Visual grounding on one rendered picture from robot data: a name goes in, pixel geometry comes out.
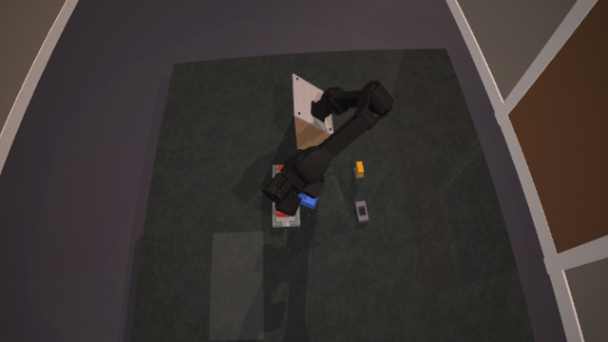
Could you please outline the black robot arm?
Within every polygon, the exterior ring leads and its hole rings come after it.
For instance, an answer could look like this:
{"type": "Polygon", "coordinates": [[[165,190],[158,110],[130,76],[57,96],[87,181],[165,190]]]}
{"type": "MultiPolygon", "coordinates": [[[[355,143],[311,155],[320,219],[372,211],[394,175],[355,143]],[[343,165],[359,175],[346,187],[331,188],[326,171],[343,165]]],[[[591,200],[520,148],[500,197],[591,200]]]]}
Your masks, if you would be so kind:
{"type": "Polygon", "coordinates": [[[321,100],[312,101],[311,114],[324,123],[332,113],[342,115],[349,108],[357,107],[353,116],[320,145],[310,146],[304,151],[298,149],[284,162],[281,173],[273,177],[263,189],[263,194],[278,205],[294,187],[297,194],[302,193],[312,199],[320,197],[325,182],[323,173],[327,171],[330,161],[365,130],[371,130],[379,120],[387,117],[393,103],[393,98],[379,81],[370,81],[357,91],[345,91],[339,86],[329,87],[321,100]]]}

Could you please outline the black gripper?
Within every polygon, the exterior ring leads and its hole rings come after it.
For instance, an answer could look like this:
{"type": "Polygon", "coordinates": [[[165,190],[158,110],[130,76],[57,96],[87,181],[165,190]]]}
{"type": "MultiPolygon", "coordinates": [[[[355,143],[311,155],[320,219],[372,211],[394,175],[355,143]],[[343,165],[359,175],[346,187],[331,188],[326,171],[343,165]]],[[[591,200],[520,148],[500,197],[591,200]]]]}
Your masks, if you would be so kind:
{"type": "Polygon", "coordinates": [[[296,191],[297,188],[294,187],[289,193],[289,195],[285,198],[285,200],[281,202],[280,205],[275,204],[275,210],[285,215],[294,217],[298,206],[302,200],[302,198],[299,197],[296,191]]]}

